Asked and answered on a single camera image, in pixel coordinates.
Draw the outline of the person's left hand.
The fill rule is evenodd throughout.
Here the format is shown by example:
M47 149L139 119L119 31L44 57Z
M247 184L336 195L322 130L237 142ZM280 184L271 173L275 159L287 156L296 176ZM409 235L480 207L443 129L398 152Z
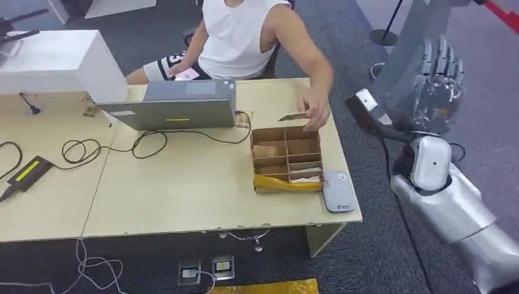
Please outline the person's left hand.
M322 128L330 116L329 99L326 92L316 88L308 88L297 101L299 113L305 112L309 119L304 126L305 131L317 131Z

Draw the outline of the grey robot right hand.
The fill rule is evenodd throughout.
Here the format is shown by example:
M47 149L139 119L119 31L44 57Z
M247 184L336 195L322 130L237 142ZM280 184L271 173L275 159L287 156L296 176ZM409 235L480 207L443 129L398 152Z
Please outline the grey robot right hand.
M444 35L436 42L425 39L409 87L387 97L385 107L393 126L402 131L448 132L463 101L464 76L463 60Z

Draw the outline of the person's right hand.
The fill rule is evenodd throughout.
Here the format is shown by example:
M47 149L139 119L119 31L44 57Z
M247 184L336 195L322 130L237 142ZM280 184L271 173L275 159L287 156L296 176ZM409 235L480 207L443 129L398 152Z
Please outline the person's right hand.
M172 67L168 70L168 76L173 78L177 74L189 69L192 67L192 63L188 61L181 61L175 63Z

